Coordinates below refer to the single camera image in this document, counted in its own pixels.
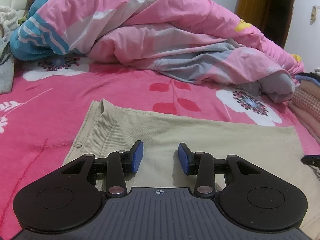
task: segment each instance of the red leaf pattern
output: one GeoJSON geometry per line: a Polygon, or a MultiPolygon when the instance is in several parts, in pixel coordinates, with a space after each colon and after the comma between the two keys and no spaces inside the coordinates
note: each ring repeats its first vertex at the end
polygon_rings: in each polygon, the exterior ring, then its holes
{"type": "Polygon", "coordinates": [[[178,103],[184,108],[192,112],[200,112],[201,110],[196,105],[195,102],[185,99],[185,98],[177,98],[178,103]]]}
{"type": "Polygon", "coordinates": [[[120,68],[118,65],[114,65],[114,66],[109,65],[109,66],[106,66],[104,69],[101,69],[101,68],[97,69],[96,75],[104,76],[104,75],[108,75],[108,74],[115,74],[119,70],[120,70],[120,68]]]}
{"type": "Polygon", "coordinates": [[[153,83],[151,84],[150,91],[166,92],[169,90],[169,84],[166,83],[153,83]]]}
{"type": "Polygon", "coordinates": [[[129,72],[130,68],[129,67],[126,67],[126,68],[121,68],[120,71],[118,71],[116,73],[116,75],[119,75],[119,74],[122,74],[122,73],[127,73],[129,72]]]}
{"type": "Polygon", "coordinates": [[[177,109],[174,106],[174,103],[163,103],[163,102],[156,103],[153,106],[152,111],[163,113],[163,114],[175,114],[175,115],[177,114],[177,109]]]}
{"type": "Polygon", "coordinates": [[[178,80],[174,80],[173,83],[179,89],[191,90],[189,84],[187,84],[187,83],[180,82],[178,80]]]}

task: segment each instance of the metal screw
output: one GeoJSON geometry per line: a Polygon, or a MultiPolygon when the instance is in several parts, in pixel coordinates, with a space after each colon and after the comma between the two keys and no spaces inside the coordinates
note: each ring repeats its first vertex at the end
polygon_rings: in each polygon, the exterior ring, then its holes
{"type": "Polygon", "coordinates": [[[110,194],[119,195],[124,192],[124,188],[120,186],[113,186],[108,189],[110,194]]]}
{"type": "Polygon", "coordinates": [[[209,186],[200,186],[197,188],[197,191],[201,194],[209,194],[213,191],[213,189],[209,186]]]}

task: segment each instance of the grey ribbed surface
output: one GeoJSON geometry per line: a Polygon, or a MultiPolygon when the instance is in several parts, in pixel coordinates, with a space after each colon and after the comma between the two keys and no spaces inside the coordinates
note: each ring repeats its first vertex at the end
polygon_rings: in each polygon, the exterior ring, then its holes
{"type": "Polygon", "coordinates": [[[80,229],[59,235],[23,231],[14,240],[307,240],[293,229],[278,234],[246,231],[223,217],[213,201],[186,188],[132,188],[107,201],[101,213],[80,229]]]}

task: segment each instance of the white flower pattern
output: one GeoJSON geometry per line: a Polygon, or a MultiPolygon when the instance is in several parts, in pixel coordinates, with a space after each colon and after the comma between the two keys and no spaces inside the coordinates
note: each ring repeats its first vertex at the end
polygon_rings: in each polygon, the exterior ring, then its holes
{"type": "Polygon", "coordinates": [[[248,92],[225,88],[216,92],[217,98],[226,106],[238,113],[245,113],[256,124],[276,126],[282,123],[281,118],[273,109],[265,104],[261,97],[254,97],[248,92]]]}
{"type": "Polygon", "coordinates": [[[8,119],[6,119],[4,116],[0,117],[0,133],[4,132],[4,126],[8,124],[8,119]]]}
{"type": "Polygon", "coordinates": [[[47,60],[26,63],[22,75],[27,81],[37,81],[53,75],[74,76],[89,71],[92,60],[87,57],[59,56],[47,60]]]}
{"type": "Polygon", "coordinates": [[[21,105],[20,103],[16,102],[16,101],[10,101],[8,102],[3,102],[2,104],[0,104],[0,111],[9,111],[12,108],[15,108],[16,106],[21,105]]]}

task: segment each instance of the blue finger pad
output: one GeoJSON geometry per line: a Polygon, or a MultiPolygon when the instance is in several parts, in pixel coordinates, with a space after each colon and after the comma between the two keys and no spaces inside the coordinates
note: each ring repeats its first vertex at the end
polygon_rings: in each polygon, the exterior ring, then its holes
{"type": "Polygon", "coordinates": [[[189,172],[188,155],[183,150],[181,144],[179,144],[178,156],[183,172],[184,174],[187,174],[189,172]]]}
{"type": "Polygon", "coordinates": [[[138,171],[142,157],[143,157],[143,143],[140,142],[139,146],[137,147],[137,150],[133,155],[132,173],[136,173],[138,171]]]}

